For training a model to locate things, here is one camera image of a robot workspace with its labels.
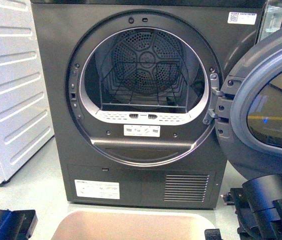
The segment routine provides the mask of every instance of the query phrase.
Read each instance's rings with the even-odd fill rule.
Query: beige tray
[[[214,228],[197,214],[92,209],[70,213],[52,240],[205,240]]]

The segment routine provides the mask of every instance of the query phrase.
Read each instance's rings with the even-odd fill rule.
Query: screw
[[[134,18],[130,17],[130,18],[129,18],[129,23],[130,23],[130,24],[133,24],[133,23],[134,23]]]

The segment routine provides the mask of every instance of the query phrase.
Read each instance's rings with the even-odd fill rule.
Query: small hole
[[[71,93],[71,99],[76,100],[76,94],[74,92]]]

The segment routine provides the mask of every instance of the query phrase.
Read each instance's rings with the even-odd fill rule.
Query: white appliance
[[[0,0],[0,184],[53,135],[30,1]]]

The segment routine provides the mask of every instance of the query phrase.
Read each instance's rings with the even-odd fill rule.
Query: barcode label
[[[254,25],[256,22],[256,13],[248,12],[230,12],[227,23]]]

